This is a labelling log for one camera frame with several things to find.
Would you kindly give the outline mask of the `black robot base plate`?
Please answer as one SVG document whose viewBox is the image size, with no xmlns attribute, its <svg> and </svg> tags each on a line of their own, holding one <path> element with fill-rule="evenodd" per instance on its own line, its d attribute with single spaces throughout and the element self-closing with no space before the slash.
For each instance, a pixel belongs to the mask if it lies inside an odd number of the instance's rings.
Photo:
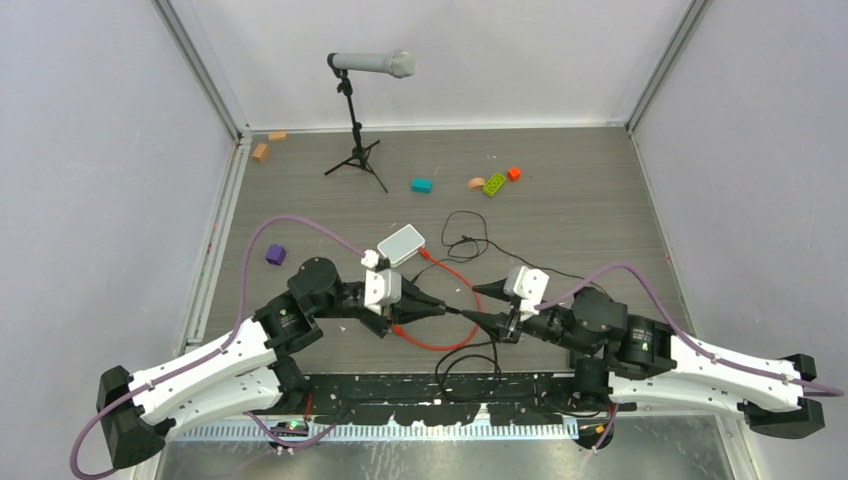
<svg viewBox="0 0 848 480">
<path fill-rule="evenodd" d="M 487 415 L 493 426 L 552 425 L 563 413 L 593 414 L 599 403 L 579 406 L 570 375 L 484 373 L 451 375 L 441 389 L 432 374 L 313 374 L 292 400 L 261 414 L 302 415 L 320 423 L 383 426 L 468 425 Z"/>
</svg>

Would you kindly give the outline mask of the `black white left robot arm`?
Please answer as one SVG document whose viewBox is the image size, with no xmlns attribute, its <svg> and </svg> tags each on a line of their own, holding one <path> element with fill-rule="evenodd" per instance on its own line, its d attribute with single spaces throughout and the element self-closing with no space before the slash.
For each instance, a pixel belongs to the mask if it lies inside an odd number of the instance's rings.
<svg viewBox="0 0 848 480">
<path fill-rule="evenodd" d="M 287 289 L 231 332 L 164 364 L 102 373 L 96 409 L 113 468 L 146 461 L 193 427 L 243 412 L 304 405 L 309 383 L 293 359 L 319 340 L 322 318 L 356 319 L 378 337 L 396 324 L 442 316 L 444 301 L 392 269 L 343 281 L 323 257 L 305 261 Z"/>
</svg>

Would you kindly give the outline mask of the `white router box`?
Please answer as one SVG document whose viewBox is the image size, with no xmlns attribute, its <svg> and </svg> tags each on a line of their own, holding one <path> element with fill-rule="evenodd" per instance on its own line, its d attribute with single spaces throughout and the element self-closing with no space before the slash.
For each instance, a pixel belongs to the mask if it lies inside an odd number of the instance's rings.
<svg viewBox="0 0 848 480">
<path fill-rule="evenodd" d="M 411 224 L 407 224 L 377 244 L 377 252 L 392 268 L 405 263 L 426 246 L 426 240 Z"/>
</svg>

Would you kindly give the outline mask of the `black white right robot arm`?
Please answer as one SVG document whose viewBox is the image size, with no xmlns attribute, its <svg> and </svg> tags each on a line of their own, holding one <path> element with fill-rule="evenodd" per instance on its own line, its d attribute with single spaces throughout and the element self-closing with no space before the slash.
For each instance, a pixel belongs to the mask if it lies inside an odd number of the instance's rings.
<svg viewBox="0 0 848 480">
<path fill-rule="evenodd" d="M 825 426 L 823 406 L 802 384 L 816 377 L 812 357 L 750 357 L 712 347 L 670 325 L 632 314 L 606 293 L 584 287 L 569 306 L 530 314 L 510 282 L 476 292 L 510 303 L 507 313 L 463 311 L 499 343 L 528 335 L 570 351 L 574 376 L 567 389 L 578 409 L 656 402 L 739 418 L 755 433 L 802 439 Z"/>
</svg>

